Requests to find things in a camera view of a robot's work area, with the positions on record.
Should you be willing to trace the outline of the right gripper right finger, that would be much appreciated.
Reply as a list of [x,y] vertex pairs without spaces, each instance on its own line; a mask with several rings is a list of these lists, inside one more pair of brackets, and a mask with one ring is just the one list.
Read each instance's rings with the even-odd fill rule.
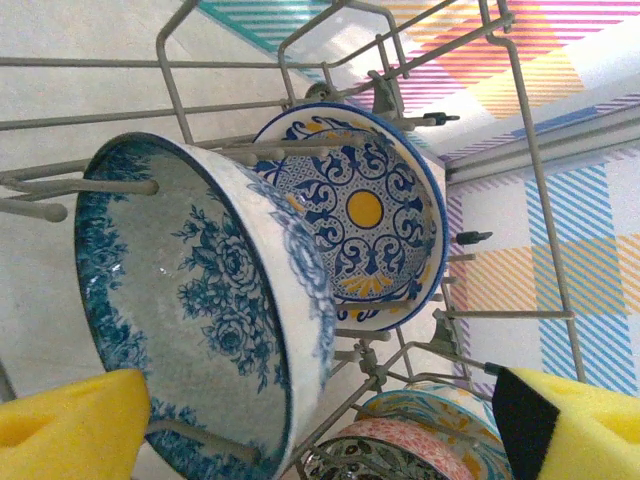
[[516,479],[637,479],[639,399],[495,366],[492,409]]

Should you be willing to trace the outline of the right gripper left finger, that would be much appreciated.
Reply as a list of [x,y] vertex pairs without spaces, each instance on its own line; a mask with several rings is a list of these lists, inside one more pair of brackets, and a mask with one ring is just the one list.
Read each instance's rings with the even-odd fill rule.
[[128,479],[151,401],[122,369],[1,405],[3,479]]

